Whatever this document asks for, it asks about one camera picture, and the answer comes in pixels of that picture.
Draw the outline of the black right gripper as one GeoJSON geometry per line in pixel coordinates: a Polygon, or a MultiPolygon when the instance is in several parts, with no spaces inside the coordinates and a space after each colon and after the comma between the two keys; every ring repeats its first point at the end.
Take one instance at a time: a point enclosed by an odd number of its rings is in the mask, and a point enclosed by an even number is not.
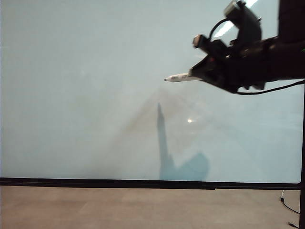
{"type": "Polygon", "coordinates": [[[262,40],[236,48],[221,40],[211,42],[203,34],[193,39],[193,47],[209,56],[190,68],[191,77],[230,93],[251,86],[263,90],[269,81],[269,42],[262,40]]]}

